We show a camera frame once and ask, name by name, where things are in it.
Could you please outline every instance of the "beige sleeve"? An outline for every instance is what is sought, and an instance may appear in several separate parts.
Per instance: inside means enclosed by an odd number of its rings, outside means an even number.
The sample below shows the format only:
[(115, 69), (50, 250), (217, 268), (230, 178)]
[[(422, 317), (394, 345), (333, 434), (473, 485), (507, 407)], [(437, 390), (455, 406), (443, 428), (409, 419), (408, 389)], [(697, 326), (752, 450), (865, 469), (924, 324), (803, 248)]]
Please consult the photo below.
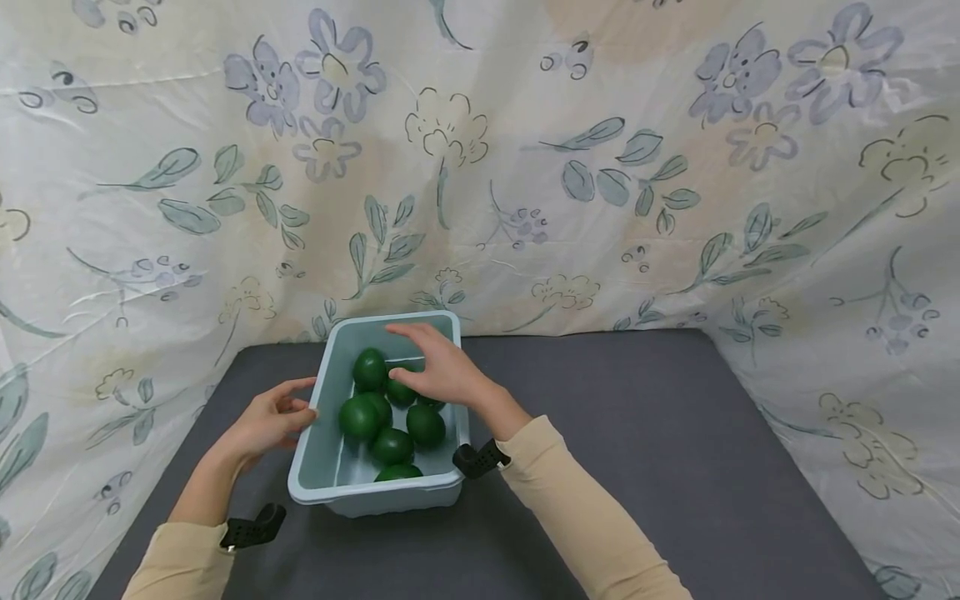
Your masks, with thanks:
[(123, 600), (219, 600), (233, 567), (233, 556), (220, 547), (226, 532), (226, 523), (160, 525)]
[(497, 445), (511, 457), (503, 478), (591, 600), (690, 600), (657, 549), (573, 459), (547, 417)]

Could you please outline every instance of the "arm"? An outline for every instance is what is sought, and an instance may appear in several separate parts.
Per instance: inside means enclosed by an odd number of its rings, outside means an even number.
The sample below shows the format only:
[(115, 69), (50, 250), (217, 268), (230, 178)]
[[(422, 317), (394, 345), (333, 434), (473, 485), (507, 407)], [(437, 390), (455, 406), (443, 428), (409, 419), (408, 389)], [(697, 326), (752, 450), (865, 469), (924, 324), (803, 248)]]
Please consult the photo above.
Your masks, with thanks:
[(464, 404), (484, 420), (511, 457), (504, 479), (533, 511), (589, 598), (689, 600), (653, 544), (573, 459), (546, 417), (531, 419), (432, 327), (388, 325), (388, 330), (409, 337), (426, 359), (423, 372), (393, 369), (390, 377), (424, 396)]
[(286, 381), (253, 399), (240, 419), (197, 464), (167, 522), (156, 529), (124, 600), (215, 600), (227, 586), (233, 556), (220, 548), (237, 476), (274, 447), (293, 448), (317, 417), (294, 391), (315, 377)]

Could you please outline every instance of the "sleeve cuff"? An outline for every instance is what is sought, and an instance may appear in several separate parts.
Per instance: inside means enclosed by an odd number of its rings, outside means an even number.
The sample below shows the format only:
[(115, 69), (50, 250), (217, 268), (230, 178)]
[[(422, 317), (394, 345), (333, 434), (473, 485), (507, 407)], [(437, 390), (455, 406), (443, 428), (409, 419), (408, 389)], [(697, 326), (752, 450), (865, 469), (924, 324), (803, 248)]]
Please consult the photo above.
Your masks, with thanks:
[(510, 464), (500, 470), (518, 468), (526, 470), (532, 466), (544, 452), (556, 445), (564, 445), (560, 435), (546, 415), (537, 417), (523, 426), (507, 442), (497, 442), (500, 451), (510, 457)]
[(153, 559), (152, 563), (157, 560), (168, 565), (192, 562), (196, 566), (198, 558), (204, 557), (206, 564), (216, 561), (217, 557), (230, 556), (220, 547), (220, 541), (226, 534), (226, 523), (216, 527), (195, 523), (163, 523), (154, 532), (148, 555)]

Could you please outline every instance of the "left hand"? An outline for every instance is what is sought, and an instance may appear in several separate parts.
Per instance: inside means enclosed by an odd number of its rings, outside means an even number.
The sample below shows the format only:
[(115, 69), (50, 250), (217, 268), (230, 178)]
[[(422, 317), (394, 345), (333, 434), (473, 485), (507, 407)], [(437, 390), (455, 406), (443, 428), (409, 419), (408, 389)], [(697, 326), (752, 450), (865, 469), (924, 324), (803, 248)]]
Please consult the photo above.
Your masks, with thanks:
[(239, 462), (243, 470), (247, 470), (268, 450), (297, 447), (296, 434), (317, 418), (317, 412), (307, 408), (306, 400), (291, 394), (309, 388), (316, 381), (316, 377), (291, 379), (255, 396), (211, 450)]

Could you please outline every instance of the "green ball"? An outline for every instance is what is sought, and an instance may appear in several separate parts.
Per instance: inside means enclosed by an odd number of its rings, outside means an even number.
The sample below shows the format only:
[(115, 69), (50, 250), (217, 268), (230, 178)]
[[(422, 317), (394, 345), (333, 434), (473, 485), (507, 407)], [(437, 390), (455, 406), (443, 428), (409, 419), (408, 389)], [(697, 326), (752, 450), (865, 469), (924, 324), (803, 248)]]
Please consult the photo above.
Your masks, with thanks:
[(417, 404), (407, 411), (407, 433), (414, 439), (414, 444), (435, 448), (444, 442), (446, 423), (432, 407)]
[(381, 470), (373, 481), (394, 481), (395, 479), (410, 479), (422, 476), (423, 472), (413, 465), (391, 465)]
[(417, 398), (417, 404), (422, 404), (423, 406), (429, 406), (435, 411), (442, 410), (446, 406), (446, 402), (440, 402), (433, 398), (428, 398), (426, 396), (419, 396)]
[(374, 392), (383, 389), (387, 381), (387, 363), (383, 354), (376, 348), (367, 348), (360, 352), (353, 363), (353, 382), (356, 391)]
[(417, 393), (395, 379), (387, 379), (387, 397), (398, 408), (406, 408), (417, 399)]
[(381, 417), (376, 406), (363, 395), (354, 396), (340, 407), (340, 431), (348, 438), (368, 442), (380, 431)]
[(390, 402), (387, 401), (387, 398), (383, 397), (379, 392), (364, 392), (363, 394), (358, 394), (362, 396), (373, 405), (373, 408), (376, 409), (376, 412), (380, 414), (380, 428), (392, 427), (394, 425), (394, 409), (390, 406)]
[(401, 465), (414, 460), (414, 441), (405, 431), (388, 427), (382, 429), (373, 440), (370, 454), (381, 465)]

